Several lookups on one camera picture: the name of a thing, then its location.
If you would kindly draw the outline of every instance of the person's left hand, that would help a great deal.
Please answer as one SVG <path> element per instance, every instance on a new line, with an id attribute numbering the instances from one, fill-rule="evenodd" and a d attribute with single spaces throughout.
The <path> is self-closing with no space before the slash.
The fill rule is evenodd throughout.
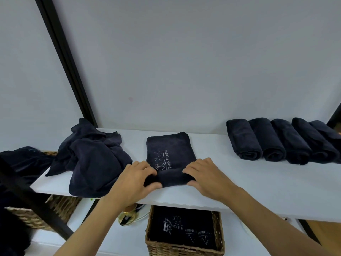
<path id="1" fill-rule="evenodd" d="M 128 164 L 104 198 L 115 204 L 118 203 L 122 209 L 138 202 L 153 190 L 162 188 L 160 182 L 143 186 L 145 179 L 151 174 L 157 175 L 157 171 L 146 161 Z"/>

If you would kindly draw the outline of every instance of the lower shelf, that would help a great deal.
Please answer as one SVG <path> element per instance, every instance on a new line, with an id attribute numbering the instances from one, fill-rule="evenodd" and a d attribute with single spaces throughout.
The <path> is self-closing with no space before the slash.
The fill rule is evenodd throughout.
<path id="1" fill-rule="evenodd" d="M 79 203 L 68 222 L 68 226 L 73 231 L 82 224 L 93 202 L 90 199 L 82 199 Z M 245 231 L 241 221 L 235 214 L 221 213 L 221 217 L 226 247 L 225 255 L 269 255 L 264 246 Z M 299 230 L 303 230 L 296 219 L 290 219 L 289 221 Z M 122 227 L 116 220 L 100 246 L 99 252 L 109 255 L 148 256 L 148 249 L 145 244 L 147 223 L 148 217 L 145 217 L 130 226 Z M 45 230 L 37 230 L 32 237 L 32 241 L 55 246 L 61 246 L 65 242 L 57 233 Z"/>

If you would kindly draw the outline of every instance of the gray wall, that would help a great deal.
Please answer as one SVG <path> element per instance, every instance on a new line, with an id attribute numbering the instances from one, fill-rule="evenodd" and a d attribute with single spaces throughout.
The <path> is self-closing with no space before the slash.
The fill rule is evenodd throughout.
<path id="1" fill-rule="evenodd" d="M 341 0 L 54 3 L 100 127 L 226 133 L 341 102 Z"/>
<path id="2" fill-rule="evenodd" d="M 34 0 L 0 0 L 0 151 L 57 150 L 81 117 Z"/>

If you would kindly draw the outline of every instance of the person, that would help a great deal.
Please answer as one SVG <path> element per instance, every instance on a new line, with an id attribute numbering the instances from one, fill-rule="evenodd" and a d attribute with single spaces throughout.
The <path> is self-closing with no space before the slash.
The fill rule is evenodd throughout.
<path id="1" fill-rule="evenodd" d="M 203 196 L 218 200 L 228 206 L 254 233 L 272 256 L 307 255 L 330 256 L 317 242 L 310 239 L 291 224 L 275 215 L 252 198 L 244 189 L 235 185 L 210 158 L 198 159 L 184 170 L 195 181 L 187 185 L 196 188 Z M 101 198 L 84 223 L 58 249 L 54 256 L 94 256 L 113 222 L 122 210 L 153 190 L 162 188 L 161 183 L 147 187 L 147 176 L 157 171 L 145 162 L 127 165 L 110 192 Z"/>

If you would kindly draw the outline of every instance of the person's left arm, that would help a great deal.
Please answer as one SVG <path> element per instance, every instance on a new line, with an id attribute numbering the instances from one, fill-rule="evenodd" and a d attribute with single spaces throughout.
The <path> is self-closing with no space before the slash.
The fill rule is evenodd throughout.
<path id="1" fill-rule="evenodd" d="M 159 182 L 143 186 L 146 177 L 151 174 L 156 175 L 157 172 L 145 161 L 128 164 L 110 192 L 100 199 L 84 223 L 54 256 L 95 256 L 122 210 L 146 197 L 153 190 L 162 188 Z"/>

